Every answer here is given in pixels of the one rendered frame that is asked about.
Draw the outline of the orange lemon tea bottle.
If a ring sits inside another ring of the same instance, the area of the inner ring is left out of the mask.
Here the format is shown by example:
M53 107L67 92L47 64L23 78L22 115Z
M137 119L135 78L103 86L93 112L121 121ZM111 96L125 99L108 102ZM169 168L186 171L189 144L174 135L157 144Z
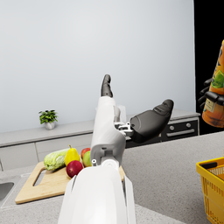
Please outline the orange lemon tea bottle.
M224 95L224 40L221 43L212 79L209 90L218 95ZM224 128L224 107L206 99L202 118L214 127Z

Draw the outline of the yellow slatted basket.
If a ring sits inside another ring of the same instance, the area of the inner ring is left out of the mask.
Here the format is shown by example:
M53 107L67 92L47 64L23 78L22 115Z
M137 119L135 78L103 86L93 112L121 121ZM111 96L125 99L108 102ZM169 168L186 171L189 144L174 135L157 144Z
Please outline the yellow slatted basket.
M212 224L224 224L224 157L196 164L200 175L207 219Z

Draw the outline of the green red apple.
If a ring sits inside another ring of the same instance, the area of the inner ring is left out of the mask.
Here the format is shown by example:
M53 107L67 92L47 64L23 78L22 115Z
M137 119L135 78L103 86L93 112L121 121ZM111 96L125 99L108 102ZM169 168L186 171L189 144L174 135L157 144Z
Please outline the green red apple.
M90 151L87 151L87 152L84 154L84 156L83 156L83 158L82 158L82 163L83 163L83 165L84 165L85 167L89 167L89 166L92 165L92 164L91 164L91 159L90 159Z

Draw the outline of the yellow pear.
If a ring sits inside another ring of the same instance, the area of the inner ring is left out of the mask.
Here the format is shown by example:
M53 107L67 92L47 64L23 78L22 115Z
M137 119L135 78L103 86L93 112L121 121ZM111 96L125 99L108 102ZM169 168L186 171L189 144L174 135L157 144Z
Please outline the yellow pear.
M67 151L66 155L65 155L65 165L68 165L70 162L77 160L80 160L80 155L77 152L77 150L75 148L73 148L72 146L69 147L69 150Z

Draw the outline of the black built-in oven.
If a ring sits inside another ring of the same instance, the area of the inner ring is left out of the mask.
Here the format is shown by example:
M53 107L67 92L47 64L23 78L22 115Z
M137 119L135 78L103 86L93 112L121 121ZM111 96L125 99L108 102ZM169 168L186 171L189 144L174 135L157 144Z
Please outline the black built-in oven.
M127 148L133 148L147 144L157 144L180 138L194 137L199 134L199 121L197 119L184 119L169 122L163 132L144 143L134 143L131 139L126 141Z

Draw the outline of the dark red apple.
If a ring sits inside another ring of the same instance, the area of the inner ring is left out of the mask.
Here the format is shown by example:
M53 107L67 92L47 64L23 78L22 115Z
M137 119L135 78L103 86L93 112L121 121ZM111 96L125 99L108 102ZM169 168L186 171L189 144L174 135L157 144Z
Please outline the dark red apple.
M66 167L66 174L72 178L77 175L83 169L83 165L80 161L71 161Z

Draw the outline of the green cabbage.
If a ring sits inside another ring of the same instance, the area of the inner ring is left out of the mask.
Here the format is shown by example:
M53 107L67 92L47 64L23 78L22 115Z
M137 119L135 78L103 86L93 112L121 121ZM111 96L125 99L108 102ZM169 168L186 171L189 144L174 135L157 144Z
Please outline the green cabbage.
M56 150L49 153L44 158L44 165L48 171L54 171L65 166L65 155L68 149Z

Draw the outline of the potted green plant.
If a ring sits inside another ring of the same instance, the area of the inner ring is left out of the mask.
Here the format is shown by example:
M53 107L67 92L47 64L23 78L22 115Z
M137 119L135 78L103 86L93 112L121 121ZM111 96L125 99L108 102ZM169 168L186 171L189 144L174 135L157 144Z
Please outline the potted green plant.
M47 130L53 130L55 128L55 123L58 118L55 110L39 111L38 114L40 123L44 124Z

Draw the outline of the grey kitchen cabinet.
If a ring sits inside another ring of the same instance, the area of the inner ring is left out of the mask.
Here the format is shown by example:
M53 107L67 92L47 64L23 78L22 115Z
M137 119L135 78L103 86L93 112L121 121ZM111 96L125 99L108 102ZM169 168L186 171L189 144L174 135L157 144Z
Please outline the grey kitchen cabinet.
M197 119L196 112L174 109L171 121ZM53 151L65 149L71 144L77 151L91 144L94 121L57 125L53 130L44 127L0 133L0 172L35 165Z

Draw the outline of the wooden cutting board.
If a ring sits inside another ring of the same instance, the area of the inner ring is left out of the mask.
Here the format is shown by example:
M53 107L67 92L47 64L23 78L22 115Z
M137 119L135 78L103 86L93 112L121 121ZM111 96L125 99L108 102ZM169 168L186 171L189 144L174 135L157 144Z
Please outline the wooden cutting board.
M73 178L67 176L65 168L46 171L42 181L34 185L43 170L44 165L37 164L17 195L17 204L65 194L66 204L71 206L125 206L122 179L111 164L84 168Z

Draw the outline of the steel sink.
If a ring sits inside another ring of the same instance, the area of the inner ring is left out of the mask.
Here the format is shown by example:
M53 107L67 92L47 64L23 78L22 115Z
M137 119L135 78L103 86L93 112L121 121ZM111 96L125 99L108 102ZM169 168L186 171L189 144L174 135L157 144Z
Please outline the steel sink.
M8 194L13 188L13 182L1 183L0 184L0 206L5 202Z

